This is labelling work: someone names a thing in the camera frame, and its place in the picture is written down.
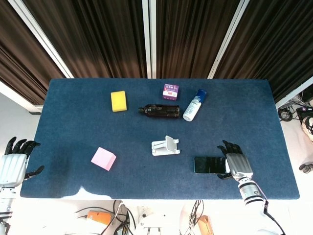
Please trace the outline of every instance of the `orange device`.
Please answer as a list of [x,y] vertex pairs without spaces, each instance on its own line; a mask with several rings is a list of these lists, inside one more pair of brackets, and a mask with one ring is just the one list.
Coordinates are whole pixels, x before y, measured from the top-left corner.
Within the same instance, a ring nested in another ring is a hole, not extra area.
[[103,211],[89,211],[87,218],[108,225],[111,220],[111,215]]
[[210,218],[207,215],[203,215],[200,217],[198,225],[200,228],[201,235],[214,235]]

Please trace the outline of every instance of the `brown curtain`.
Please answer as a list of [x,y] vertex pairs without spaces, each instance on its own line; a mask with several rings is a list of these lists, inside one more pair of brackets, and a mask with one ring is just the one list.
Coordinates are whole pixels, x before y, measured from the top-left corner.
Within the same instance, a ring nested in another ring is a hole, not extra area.
[[0,1],[0,80],[32,104],[43,104],[52,78],[64,75],[11,5]]
[[24,3],[75,77],[147,77],[141,0]]
[[157,78],[207,78],[239,0],[157,0]]
[[251,0],[215,78],[267,79],[276,101],[313,75],[313,1]]

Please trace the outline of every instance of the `pink sponge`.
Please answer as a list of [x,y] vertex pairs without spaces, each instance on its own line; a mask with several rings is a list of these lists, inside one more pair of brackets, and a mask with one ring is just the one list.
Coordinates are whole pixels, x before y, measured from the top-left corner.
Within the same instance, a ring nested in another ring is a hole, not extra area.
[[116,156],[113,153],[99,147],[94,154],[91,162],[109,171],[115,159]]

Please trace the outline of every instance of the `white phone stand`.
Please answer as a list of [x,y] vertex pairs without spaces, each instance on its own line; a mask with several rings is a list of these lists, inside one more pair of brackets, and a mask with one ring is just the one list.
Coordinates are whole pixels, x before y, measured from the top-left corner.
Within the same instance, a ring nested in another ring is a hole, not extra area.
[[164,141],[153,141],[151,143],[152,155],[162,156],[178,154],[180,151],[177,149],[177,143],[179,140],[175,140],[172,137],[166,136]]

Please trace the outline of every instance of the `bottle cap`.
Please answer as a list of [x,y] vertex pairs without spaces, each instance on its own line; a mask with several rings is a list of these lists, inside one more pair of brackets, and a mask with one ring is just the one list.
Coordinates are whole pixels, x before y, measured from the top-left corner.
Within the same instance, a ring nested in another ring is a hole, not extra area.
[[199,102],[203,103],[206,93],[207,92],[205,90],[199,89],[195,98],[198,99]]

